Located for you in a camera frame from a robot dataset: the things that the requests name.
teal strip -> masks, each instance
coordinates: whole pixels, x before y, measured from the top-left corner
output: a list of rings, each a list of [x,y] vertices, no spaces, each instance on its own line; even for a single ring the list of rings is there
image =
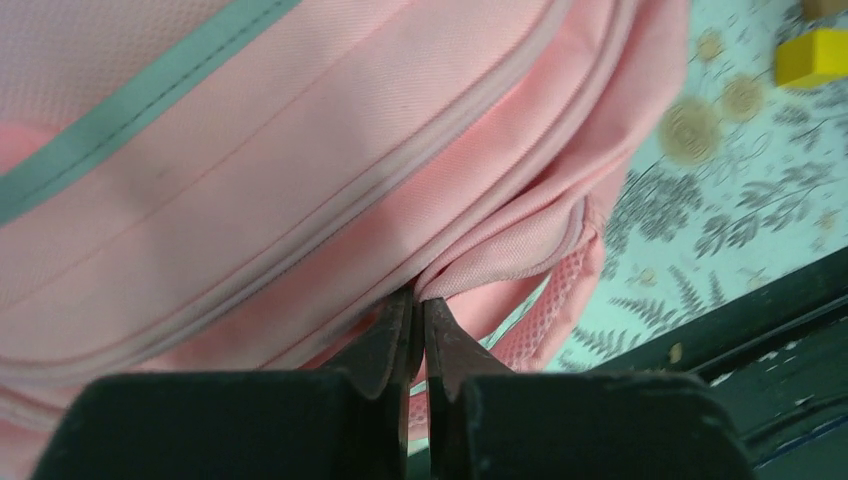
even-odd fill
[[[235,0],[0,176],[0,226],[61,192],[141,132],[300,0]]]

yellow cube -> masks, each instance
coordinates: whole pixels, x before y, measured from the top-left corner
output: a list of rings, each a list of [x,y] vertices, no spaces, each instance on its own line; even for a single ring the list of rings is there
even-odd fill
[[[777,47],[774,62],[779,87],[813,88],[848,76],[848,30],[813,30]]]

pink bag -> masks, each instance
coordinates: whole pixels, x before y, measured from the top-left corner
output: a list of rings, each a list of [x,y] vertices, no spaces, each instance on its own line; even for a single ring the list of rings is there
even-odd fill
[[[0,8],[4,478],[97,376],[318,364],[410,281],[481,338],[549,279],[493,348],[543,367],[688,23],[678,0]]]

